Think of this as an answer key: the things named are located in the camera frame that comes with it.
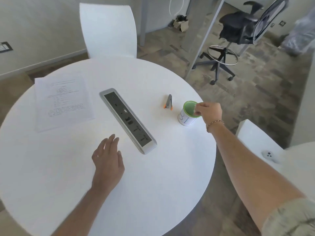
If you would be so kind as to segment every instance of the white can with green rim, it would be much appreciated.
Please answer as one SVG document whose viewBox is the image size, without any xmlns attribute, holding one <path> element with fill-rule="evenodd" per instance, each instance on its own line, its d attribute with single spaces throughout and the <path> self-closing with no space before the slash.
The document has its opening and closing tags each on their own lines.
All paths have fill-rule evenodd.
<svg viewBox="0 0 315 236">
<path fill-rule="evenodd" d="M 200 117 L 194 115 L 196 104 L 197 102 L 195 101 L 187 101 L 184 103 L 183 109 L 177 117 L 180 124 L 190 126 L 197 118 Z"/>
</svg>

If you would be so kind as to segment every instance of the white cable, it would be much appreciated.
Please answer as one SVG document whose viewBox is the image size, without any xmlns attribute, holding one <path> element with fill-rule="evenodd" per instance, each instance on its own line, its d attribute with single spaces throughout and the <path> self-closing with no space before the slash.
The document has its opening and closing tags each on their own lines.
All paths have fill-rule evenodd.
<svg viewBox="0 0 315 236">
<path fill-rule="evenodd" d="M 181 5 L 181 8 L 180 8 L 180 10 L 178 11 L 178 12 L 176 12 L 176 14 L 175 15 L 172 15 L 171 14 L 171 2 L 172 2 L 172 0 L 170 0 L 169 1 L 169 14 L 171 15 L 171 16 L 176 16 L 182 9 L 183 9 L 183 6 L 184 6 L 184 0 L 183 0 L 183 3 L 182 3 L 182 5 Z"/>
</svg>

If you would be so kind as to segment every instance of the sleeve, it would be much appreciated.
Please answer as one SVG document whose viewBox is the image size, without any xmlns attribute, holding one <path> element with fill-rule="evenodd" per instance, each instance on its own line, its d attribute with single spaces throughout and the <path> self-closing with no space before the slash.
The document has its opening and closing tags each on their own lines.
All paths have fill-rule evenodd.
<svg viewBox="0 0 315 236">
<path fill-rule="evenodd" d="M 284 203 L 266 219 L 262 236 L 315 236 L 315 202 L 299 198 Z"/>
</svg>

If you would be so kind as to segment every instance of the chair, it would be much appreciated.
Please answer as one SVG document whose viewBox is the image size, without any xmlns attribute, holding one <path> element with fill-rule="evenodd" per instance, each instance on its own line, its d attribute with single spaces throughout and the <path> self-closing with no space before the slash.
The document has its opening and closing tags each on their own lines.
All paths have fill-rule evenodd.
<svg viewBox="0 0 315 236">
<path fill-rule="evenodd" d="M 315 200 L 315 142 L 282 149 L 248 119 L 240 122 L 236 136 L 258 158 L 286 177 L 306 196 Z M 278 158 L 278 163 L 262 156 L 262 152 L 266 150 Z"/>
<path fill-rule="evenodd" d="M 89 58 L 137 57 L 137 32 L 130 6 L 80 3 L 81 28 Z"/>
<path fill-rule="evenodd" d="M 257 11 L 263 9 L 262 4 L 255 1 L 247 1 L 244 3 L 244 5 L 252 6 L 250 13 L 237 11 L 235 13 L 223 16 L 219 20 L 219 22 L 223 24 L 223 29 L 220 33 L 219 39 L 224 38 L 229 42 L 229 44 L 227 47 L 217 45 L 208 47 L 208 52 L 203 52 L 200 55 L 200 58 L 206 56 L 210 60 L 195 63 L 192 69 L 195 69 L 197 65 L 212 64 L 213 66 L 211 71 L 215 70 L 215 80 L 210 82 L 211 85 L 215 85 L 215 82 L 218 81 L 220 69 L 223 69 L 224 71 L 231 74 L 232 76 L 229 77 L 228 80 L 232 81 L 235 77 L 235 74 L 228 68 L 228 66 L 237 64 L 238 57 L 233 51 L 228 49 L 231 43 L 236 43 L 238 45 L 255 44 L 256 41 L 266 32 L 273 19 L 287 8 L 288 3 L 289 0 L 276 0 L 270 7 L 267 8 L 260 18 L 257 18 L 254 14 Z M 209 50 L 219 52 L 220 56 L 218 58 L 212 56 L 209 53 Z M 226 55 L 234 55 L 237 60 L 236 63 L 226 63 Z"/>
</svg>

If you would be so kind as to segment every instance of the hand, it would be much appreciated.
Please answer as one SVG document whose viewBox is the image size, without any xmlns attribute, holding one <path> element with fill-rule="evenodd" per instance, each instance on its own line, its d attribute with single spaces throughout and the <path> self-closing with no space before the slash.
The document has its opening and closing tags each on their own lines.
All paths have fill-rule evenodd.
<svg viewBox="0 0 315 236">
<path fill-rule="evenodd" d="M 119 138 L 114 138 L 115 134 L 101 141 L 92 155 L 96 170 L 91 189 L 106 197 L 116 187 L 125 171 L 123 157 L 117 151 Z"/>
<path fill-rule="evenodd" d="M 222 109 L 219 103 L 198 103 L 195 115 L 202 116 L 206 126 L 216 120 L 222 120 Z"/>
</svg>

